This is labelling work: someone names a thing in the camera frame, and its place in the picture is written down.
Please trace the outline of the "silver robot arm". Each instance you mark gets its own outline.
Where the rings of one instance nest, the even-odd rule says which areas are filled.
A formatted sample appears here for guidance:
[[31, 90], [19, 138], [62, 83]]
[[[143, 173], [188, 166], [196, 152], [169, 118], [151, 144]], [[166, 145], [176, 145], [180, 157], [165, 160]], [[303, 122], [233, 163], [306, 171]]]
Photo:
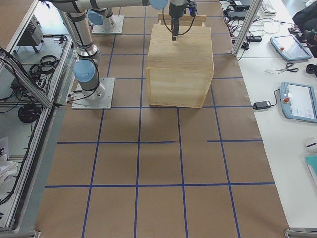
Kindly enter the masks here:
[[68, 31], [73, 33], [72, 40], [77, 44], [79, 61], [75, 63], [73, 73], [79, 82], [83, 97], [77, 103], [93, 103], [101, 105], [106, 97], [105, 85], [100, 81], [98, 63], [100, 51], [93, 43], [91, 32], [86, 20], [86, 11], [93, 14], [106, 11], [111, 17], [113, 7], [151, 6], [161, 10], [169, 5], [171, 17], [172, 39], [179, 35], [179, 19], [188, 7], [187, 0], [54, 0], [53, 5], [66, 14]]
[[171, 17], [179, 19], [188, 6], [187, 0], [51, 0], [56, 8], [67, 13], [84, 13], [86, 10], [103, 8], [151, 6], [156, 10], [164, 9], [168, 3]]

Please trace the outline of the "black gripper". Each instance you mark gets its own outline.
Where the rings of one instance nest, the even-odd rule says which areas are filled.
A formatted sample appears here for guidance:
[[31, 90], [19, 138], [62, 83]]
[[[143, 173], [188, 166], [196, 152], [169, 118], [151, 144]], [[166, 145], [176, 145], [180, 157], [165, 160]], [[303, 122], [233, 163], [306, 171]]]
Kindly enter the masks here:
[[169, 15], [171, 17], [171, 31], [172, 41], [176, 40], [179, 34], [179, 19], [184, 15], [185, 4], [175, 5], [171, 3], [169, 5]]

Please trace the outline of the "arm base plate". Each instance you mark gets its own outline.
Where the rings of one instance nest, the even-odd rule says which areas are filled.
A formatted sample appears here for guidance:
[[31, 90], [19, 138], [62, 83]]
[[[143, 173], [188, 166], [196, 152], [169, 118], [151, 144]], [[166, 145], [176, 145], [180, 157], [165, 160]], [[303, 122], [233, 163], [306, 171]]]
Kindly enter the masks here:
[[98, 110], [98, 109], [111, 109], [113, 91], [115, 86], [115, 78], [102, 77], [100, 84], [96, 91], [91, 95], [91, 92], [82, 90], [81, 85], [77, 83], [76, 90], [79, 93], [74, 95], [72, 101], [73, 110]]
[[114, 35], [121, 34], [123, 30], [124, 16], [113, 15], [106, 18], [103, 25], [94, 25], [92, 34], [94, 35]]

